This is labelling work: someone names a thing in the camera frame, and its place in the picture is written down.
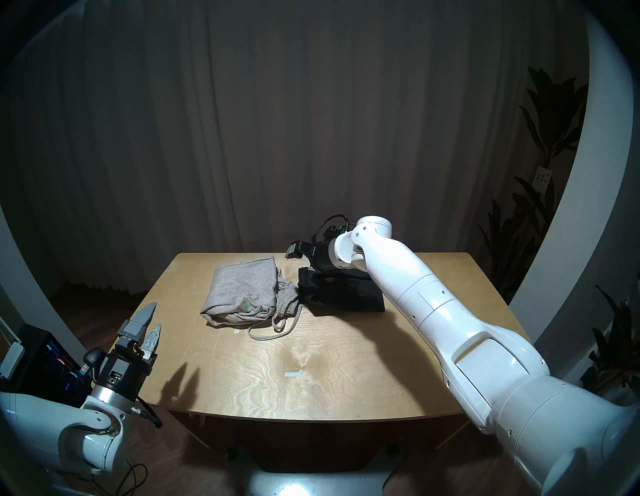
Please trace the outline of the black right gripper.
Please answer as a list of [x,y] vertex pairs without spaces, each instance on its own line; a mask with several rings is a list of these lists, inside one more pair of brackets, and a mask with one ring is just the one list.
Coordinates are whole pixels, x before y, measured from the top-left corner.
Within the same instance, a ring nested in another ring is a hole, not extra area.
[[306,257],[310,267],[319,273],[332,274],[343,269],[335,254],[335,241],[338,237],[321,242],[293,242],[285,253],[286,259]]

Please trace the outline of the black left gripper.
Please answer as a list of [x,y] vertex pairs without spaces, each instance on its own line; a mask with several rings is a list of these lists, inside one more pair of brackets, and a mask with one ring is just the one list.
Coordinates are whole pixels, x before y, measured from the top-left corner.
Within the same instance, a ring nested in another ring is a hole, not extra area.
[[110,389],[127,400],[137,399],[156,361],[162,324],[158,323],[146,334],[156,307],[156,302],[149,303],[131,319],[126,319],[118,330],[119,338],[109,353],[101,347],[93,348],[95,385]]

